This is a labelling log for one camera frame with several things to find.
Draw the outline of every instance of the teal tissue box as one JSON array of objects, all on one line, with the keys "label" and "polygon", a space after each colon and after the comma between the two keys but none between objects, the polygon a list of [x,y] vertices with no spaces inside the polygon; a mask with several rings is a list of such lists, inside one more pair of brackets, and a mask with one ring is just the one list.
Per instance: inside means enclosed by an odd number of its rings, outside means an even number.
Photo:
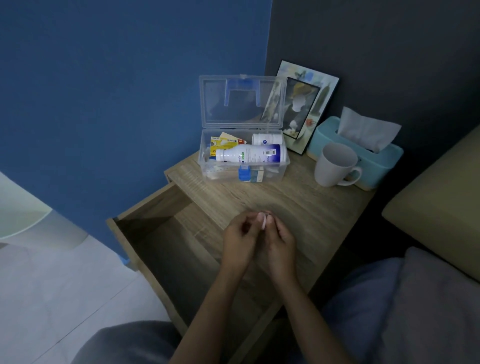
[{"label": "teal tissue box", "polygon": [[377,188],[385,175],[398,162],[403,149],[395,144],[389,144],[379,153],[371,152],[354,142],[337,134],[340,118],[331,116],[315,129],[307,149],[307,155],[317,160],[322,149],[328,143],[342,143],[352,148],[358,155],[358,166],[363,169],[361,178],[355,183],[359,188],[369,191]]}]

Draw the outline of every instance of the hand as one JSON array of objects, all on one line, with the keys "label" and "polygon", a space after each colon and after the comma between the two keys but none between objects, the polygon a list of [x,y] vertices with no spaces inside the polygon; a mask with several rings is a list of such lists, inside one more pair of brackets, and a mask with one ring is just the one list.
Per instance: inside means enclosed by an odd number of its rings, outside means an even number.
[{"label": "hand", "polygon": [[240,279],[245,274],[262,229],[263,215],[258,216],[258,212],[242,212],[234,217],[225,229],[221,272],[233,273]]},{"label": "hand", "polygon": [[265,241],[268,248],[268,266],[276,289],[282,294],[291,285],[298,284],[295,261],[295,237],[276,216],[267,216]]}]

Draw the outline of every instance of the tissue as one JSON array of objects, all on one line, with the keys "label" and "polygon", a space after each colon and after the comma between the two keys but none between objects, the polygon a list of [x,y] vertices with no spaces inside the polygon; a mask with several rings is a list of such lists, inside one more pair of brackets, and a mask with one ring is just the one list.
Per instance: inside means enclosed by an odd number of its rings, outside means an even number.
[{"label": "tissue", "polygon": [[395,139],[401,127],[394,122],[361,116],[352,109],[344,107],[338,135],[378,153]]}]

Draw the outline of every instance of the white floor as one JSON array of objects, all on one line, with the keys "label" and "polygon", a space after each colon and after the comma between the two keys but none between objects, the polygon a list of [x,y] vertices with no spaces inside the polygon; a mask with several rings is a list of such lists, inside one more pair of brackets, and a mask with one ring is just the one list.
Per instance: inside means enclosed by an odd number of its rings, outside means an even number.
[{"label": "white floor", "polygon": [[138,272],[92,237],[75,249],[0,249],[2,364],[68,364],[99,329],[169,320]]}]

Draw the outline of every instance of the clear plastic box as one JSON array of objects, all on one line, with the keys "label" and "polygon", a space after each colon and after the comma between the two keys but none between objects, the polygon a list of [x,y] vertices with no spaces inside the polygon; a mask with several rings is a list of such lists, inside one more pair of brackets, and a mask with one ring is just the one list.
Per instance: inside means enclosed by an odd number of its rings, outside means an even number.
[{"label": "clear plastic box", "polygon": [[252,143],[255,133],[280,134],[287,80],[270,76],[200,76],[202,138],[198,164],[208,182],[279,182],[290,158],[278,163],[210,159],[210,138],[222,132]]}]

